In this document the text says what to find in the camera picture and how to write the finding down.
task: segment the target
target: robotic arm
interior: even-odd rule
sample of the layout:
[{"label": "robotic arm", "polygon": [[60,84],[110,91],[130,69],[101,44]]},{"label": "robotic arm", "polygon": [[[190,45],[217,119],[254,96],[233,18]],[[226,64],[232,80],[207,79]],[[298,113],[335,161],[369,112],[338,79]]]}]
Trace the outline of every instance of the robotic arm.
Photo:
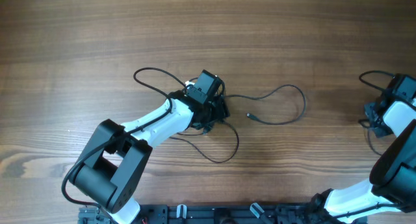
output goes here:
[{"label": "robotic arm", "polygon": [[[409,75],[396,74],[386,89],[369,84],[382,91],[376,102],[365,105],[370,128],[377,137],[395,134],[397,139],[373,167],[370,178],[349,188],[332,191],[325,209],[332,216],[351,213],[376,206],[386,206],[339,218],[353,220],[379,212],[412,212],[416,209],[416,80]],[[413,207],[394,207],[393,203],[412,204]]]},{"label": "robotic arm", "polygon": [[[140,211],[132,194],[152,149],[188,127],[209,131],[216,121],[229,116],[223,92],[218,92],[221,85],[224,89],[220,78],[204,70],[196,83],[170,93],[162,106],[146,116],[121,125],[109,119],[100,123],[77,163],[86,154],[96,153],[68,173],[69,182],[96,201],[116,222],[131,223]],[[171,104],[171,111],[166,112]],[[134,132],[163,114],[165,116],[159,121]],[[105,159],[104,151],[121,156],[120,166]]]}]

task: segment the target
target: wooden table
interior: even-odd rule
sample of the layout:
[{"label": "wooden table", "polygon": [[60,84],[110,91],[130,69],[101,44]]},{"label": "wooden table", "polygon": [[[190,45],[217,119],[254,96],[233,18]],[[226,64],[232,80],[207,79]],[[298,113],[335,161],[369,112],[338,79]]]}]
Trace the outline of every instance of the wooden table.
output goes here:
[{"label": "wooden table", "polygon": [[[240,150],[213,164],[191,146],[154,149],[135,192],[142,204],[303,202],[327,188],[369,176],[378,157],[357,124],[380,93],[358,81],[381,69],[416,75],[415,0],[0,0],[0,223],[75,223],[77,205],[60,192],[95,127],[131,121],[163,97],[132,76],[163,68],[185,81],[202,69],[227,93],[263,95],[295,84],[305,117],[269,121],[302,109],[296,90],[265,99],[230,99]],[[180,85],[143,72],[166,92]],[[385,86],[381,75],[369,80]],[[209,156],[232,152],[218,126],[188,138]],[[394,140],[375,142],[379,151]],[[114,163],[119,162],[110,156]],[[70,195],[86,199],[72,185]],[[414,214],[379,214],[370,223],[414,223]]]}]

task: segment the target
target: black cable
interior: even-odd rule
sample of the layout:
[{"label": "black cable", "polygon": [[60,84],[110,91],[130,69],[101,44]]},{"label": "black cable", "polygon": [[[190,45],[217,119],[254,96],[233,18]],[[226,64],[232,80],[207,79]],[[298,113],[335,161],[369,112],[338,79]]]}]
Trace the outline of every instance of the black cable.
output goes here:
[{"label": "black cable", "polygon": [[226,84],[224,83],[224,81],[221,80],[221,85],[222,85],[222,90],[219,94],[219,96],[221,97],[222,95],[225,95],[225,91],[226,91]]},{"label": "black cable", "polygon": [[377,73],[377,74],[384,74],[384,75],[388,75],[388,76],[393,77],[393,78],[395,77],[395,75],[394,75],[394,74],[392,74],[392,73],[386,72],[386,71],[367,71],[367,72],[364,72],[364,73],[362,73],[361,75],[359,75],[358,79],[359,79],[359,81],[361,81],[362,83],[364,83],[364,84],[366,84],[366,85],[368,85],[368,86],[370,86],[370,87],[372,87],[372,88],[375,88],[375,89],[377,89],[377,90],[379,90],[379,91],[385,92],[385,89],[384,89],[384,88],[381,88],[381,87],[379,87],[379,86],[377,86],[377,85],[374,85],[374,84],[372,84],[372,83],[370,83],[370,82],[368,82],[368,81],[363,80],[363,77],[364,77],[364,76],[366,76],[366,75],[368,75],[368,74],[373,74],[373,73]]},{"label": "black cable", "polygon": [[371,128],[371,125],[370,125],[370,120],[369,119],[360,119],[360,120],[358,120],[358,123],[363,127],[363,128],[365,128],[365,129],[369,129],[369,128]]},{"label": "black cable", "polygon": [[143,125],[141,125],[141,126],[139,126],[139,127],[135,128],[135,129],[133,129],[133,130],[131,130],[131,131],[125,132],[125,133],[123,133],[121,136],[115,137],[115,138],[113,138],[113,139],[111,139],[111,140],[109,140],[109,141],[107,141],[107,142],[105,142],[105,143],[101,144],[100,146],[96,147],[95,149],[91,150],[90,152],[88,152],[87,154],[85,154],[84,156],[82,156],[81,158],[79,158],[79,159],[78,159],[78,161],[77,161],[77,162],[76,162],[76,163],[72,166],[72,168],[69,170],[69,172],[67,172],[67,174],[66,174],[66,175],[65,175],[65,177],[64,177],[64,180],[62,181],[61,191],[62,191],[63,196],[64,196],[64,197],[65,197],[65,198],[66,198],[69,202],[71,202],[71,203],[75,203],[75,204],[78,204],[78,205],[92,205],[92,206],[96,206],[96,207],[98,207],[98,208],[101,208],[101,205],[100,205],[100,204],[98,204],[98,203],[95,203],[95,202],[86,202],[86,201],[78,201],[78,200],[72,199],[72,198],[68,195],[68,193],[66,192],[66,184],[68,183],[68,180],[69,180],[70,175],[71,175],[71,174],[72,174],[72,173],[73,173],[73,172],[74,172],[74,171],[75,171],[75,170],[76,170],[76,169],[77,169],[80,165],[82,165],[82,163],[84,163],[86,159],[90,158],[92,155],[94,155],[94,154],[95,154],[95,153],[97,153],[98,151],[100,151],[100,150],[104,149],[106,146],[108,146],[108,145],[110,145],[110,144],[112,144],[112,143],[117,142],[118,140],[122,140],[122,139],[124,139],[125,137],[127,137],[127,136],[131,135],[132,133],[135,133],[135,132],[138,132],[138,131],[143,130],[143,129],[144,129],[144,128],[146,128],[147,126],[149,126],[149,125],[151,125],[151,124],[153,124],[153,123],[155,123],[155,122],[159,121],[160,119],[162,119],[163,117],[165,117],[166,115],[168,115],[168,114],[172,111],[173,104],[172,104],[172,100],[171,100],[171,98],[168,96],[168,94],[164,93],[163,91],[161,91],[161,90],[159,90],[159,89],[157,89],[157,88],[155,88],[155,87],[153,87],[153,86],[150,86],[149,84],[143,83],[143,82],[141,82],[140,80],[138,80],[138,79],[136,78],[137,73],[139,73],[139,72],[141,72],[141,71],[145,71],[145,70],[155,70],[155,71],[160,71],[160,72],[163,72],[163,73],[165,73],[165,74],[167,74],[167,75],[171,76],[172,78],[174,78],[174,79],[175,79],[177,82],[179,82],[181,85],[185,86],[185,84],[184,84],[182,81],[180,81],[177,77],[175,77],[174,75],[172,75],[171,73],[169,73],[169,72],[167,72],[167,71],[165,71],[165,70],[162,70],[162,69],[159,69],[159,68],[142,68],[142,69],[138,69],[138,70],[134,73],[134,75],[133,75],[134,80],[135,80],[136,82],[138,82],[139,84],[141,84],[141,85],[143,85],[143,86],[145,86],[145,87],[148,87],[148,88],[150,88],[150,89],[152,89],[152,90],[155,90],[156,92],[159,92],[160,94],[164,95],[164,96],[165,96],[165,98],[167,98],[167,100],[169,101],[169,108],[168,108],[168,110],[166,110],[166,112],[165,112],[164,114],[162,114],[161,116],[159,116],[159,117],[157,117],[157,118],[155,118],[155,119],[153,119],[153,120],[151,120],[151,121],[149,121],[149,122],[147,122],[147,123],[145,123],[145,124],[143,124]]},{"label": "black cable", "polygon": [[183,134],[183,133],[176,133],[180,136],[202,136],[203,132],[197,133],[197,134]]},{"label": "black cable", "polygon": [[262,124],[267,124],[267,125],[285,125],[285,124],[289,124],[289,123],[293,123],[295,121],[298,121],[301,117],[303,117],[303,115],[305,114],[305,111],[306,111],[306,97],[305,97],[305,94],[296,85],[293,85],[293,84],[284,84],[282,86],[277,87],[275,90],[271,91],[269,94],[264,95],[262,97],[249,97],[249,96],[246,96],[246,95],[239,95],[239,94],[227,95],[225,97],[241,97],[241,98],[247,98],[247,99],[256,101],[256,100],[260,100],[260,99],[266,98],[266,97],[272,95],[274,92],[276,92],[279,89],[284,88],[284,87],[293,87],[293,88],[296,88],[300,92],[300,95],[302,95],[302,99],[304,100],[304,108],[303,108],[302,112],[299,114],[298,117],[296,117],[295,119],[292,119],[290,121],[284,121],[284,122],[281,122],[281,123],[269,123],[269,122],[260,120],[259,118],[257,118],[255,115],[253,115],[251,113],[247,113],[247,117],[250,118],[250,119],[252,119],[252,120],[254,120],[254,121],[257,121],[259,123],[262,123]]},{"label": "black cable", "polygon": [[[401,206],[402,205],[398,205],[398,204],[379,204],[379,203],[377,203],[377,205],[374,205],[374,206],[371,206],[371,207],[368,207],[368,208],[363,208],[362,210],[358,210],[358,211],[354,211],[354,212],[347,212],[345,214],[340,214],[340,215],[337,215],[337,216],[333,216],[332,218],[333,219],[339,219],[339,218],[345,218],[345,217],[349,218],[350,216],[354,216],[354,215],[357,215],[357,214],[362,214],[364,212],[368,212],[368,211],[383,208],[383,207],[400,208]],[[329,221],[329,220],[330,219],[325,219],[325,220],[319,221],[315,224],[321,224],[321,223],[324,223],[324,222]]]},{"label": "black cable", "polygon": [[372,130],[372,128],[367,129],[367,140],[369,141],[369,147],[371,149],[371,151],[373,151],[375,154],[382,156],[381,153],[377,152],[374,148],[374,146],[371,143],[371,137],[370,137],[370,131]]},{"label": "black cable", "polygon": [[196,79],[198,79],[199,77],[194,77],[194,78],[192,78],[192,79],[190,79],[188,82],[192,82],[192,81],[195,81]]},{"label": "black cable", "polygon": [[235,149],[234,149],[233,154],[229,158],[227,158],[226,160],[223,160],[223,161],[217,161],[217,160],[213,160],[213,159],[209,158],[200,149],[198,149],[198,147],[196,147],[193,143],[189,142],[188,140],[181,139],[181,138],[176,138],[176,137],[170,137],[170,138],[173,139],[173,140],[180,140],[180,141],[189,143],[191,146],[193,146],[193,148],[195,148],[197,150],[197,152],[199,152],[205,159],[209,160],[210,162],[214,162],[214,163],[217,163],[217,164],[225,163],[225,162],[228,162],[229,160],[231,160],[235,156],[235,154],[237,153],[237,151],[239,150],[240,138],[239,138],[239,134],[237,133],[237,130],[235,130],[235,128],[231,124],[229,124],[229,123],[227,123],[225,121],[219,121],[219,123],[225,124],[229,128],[231,128],[234,131],[234,133],[235,133],[235,137],[237,138],[237,144],[235,146]]}]

